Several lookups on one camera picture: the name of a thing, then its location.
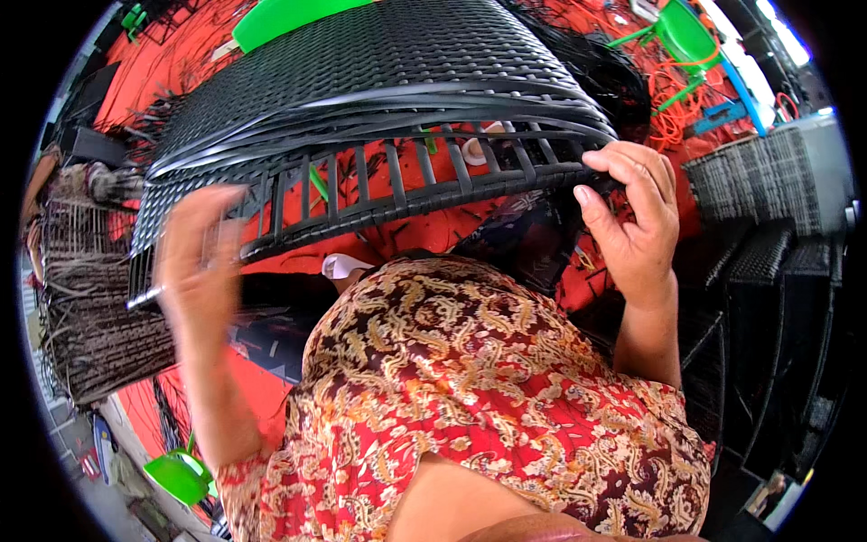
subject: patterned clothing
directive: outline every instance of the patterned clothing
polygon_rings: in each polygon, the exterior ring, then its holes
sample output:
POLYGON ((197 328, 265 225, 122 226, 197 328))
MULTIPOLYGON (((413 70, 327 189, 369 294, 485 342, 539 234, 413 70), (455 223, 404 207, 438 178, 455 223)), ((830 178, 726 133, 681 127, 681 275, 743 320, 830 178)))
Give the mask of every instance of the patterned clothing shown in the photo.
POLYGON ((710 467, 683 395, 616 374, 553 300, 488 264, 383 265, 304 360, 281 449, 216 469, 235 540, 383 540, 425 453, 598 532, 701 528, 710 467))

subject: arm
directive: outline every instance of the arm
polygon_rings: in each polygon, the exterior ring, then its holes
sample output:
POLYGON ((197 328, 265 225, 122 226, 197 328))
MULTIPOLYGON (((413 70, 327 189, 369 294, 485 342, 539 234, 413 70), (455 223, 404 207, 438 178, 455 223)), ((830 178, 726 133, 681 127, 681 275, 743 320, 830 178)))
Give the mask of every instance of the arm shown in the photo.
POLYGON ((615 141, 583 155, 587 166, 626 185, 635 223, 618 224, 602 198, 576 186, 584 223, 626 299, 614 370, 681 386, 677 347, 677 279, 671 270, 678 234, 675 171, 653 149, 615 141))
POLYGON ((239 229, 219 220, 242 193, 243 187, 208 186, 181 200, 166 222, 156 269, 193 431, 211 469, 250 457, 263 442, 225 357, 226 331, 238 305, 239 229), (213 256, 203 261, 203 243, 216 227, 213 256))

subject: person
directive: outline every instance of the person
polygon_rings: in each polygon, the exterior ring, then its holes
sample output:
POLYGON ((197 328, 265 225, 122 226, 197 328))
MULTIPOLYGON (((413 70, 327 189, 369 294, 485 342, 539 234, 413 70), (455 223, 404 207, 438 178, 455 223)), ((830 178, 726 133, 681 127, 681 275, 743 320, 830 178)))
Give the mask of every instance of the person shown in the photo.
POLYGON ((316 323, 276 450, 223 355, 237 233, 201 261, 238 190, 176 206, 160 303, 235 540, 697 539, 710 465, 680 391, 674 170, 627 142, 583 162, 626 186, 636 217, 620 225, 592 189, 574 190, 627 302, 611 360, 489 264, 396 258, 356 272, 316 323))

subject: paisley pattern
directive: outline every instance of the paisley pattern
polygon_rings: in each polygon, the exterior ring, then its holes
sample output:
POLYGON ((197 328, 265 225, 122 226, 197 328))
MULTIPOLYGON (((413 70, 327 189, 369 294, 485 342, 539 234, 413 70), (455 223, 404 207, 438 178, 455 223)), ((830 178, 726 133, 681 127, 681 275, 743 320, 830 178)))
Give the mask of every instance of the paisley pattern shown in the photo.
POLYGON ((616 374, 553 300, 487 264, 383 265, 304 360, 281 449, 216 469, 235 540, 383 540, 428 452, 598 532, 701 528, 710 468, 683 395, 616 374))

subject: blurred hand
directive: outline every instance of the blurred hand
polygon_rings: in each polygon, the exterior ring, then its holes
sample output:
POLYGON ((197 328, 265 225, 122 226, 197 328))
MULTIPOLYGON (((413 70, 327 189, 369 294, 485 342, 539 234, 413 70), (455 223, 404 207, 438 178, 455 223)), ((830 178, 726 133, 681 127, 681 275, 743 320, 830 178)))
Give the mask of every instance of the blurred hand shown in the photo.
POLYGON ((166 222, 155 280, 163 289, 160 307, 182 361, 217 359, 225 343, 238 305, 240 225, 221 223, 220 218, 244 190, 243 186, 197 190, 172 209, 166 222), (213 246, 205 245, 207 238, 213 246))
POLYGON ((618 224, 603 199, 588 186, 576 186, 575 198, 623 297, 637 309, 654 310, 676 287, 671 270, 680 227, 675 170, 666 156, 627 141, 588 151, 582 161, 626 185, 635 224, 618 224))

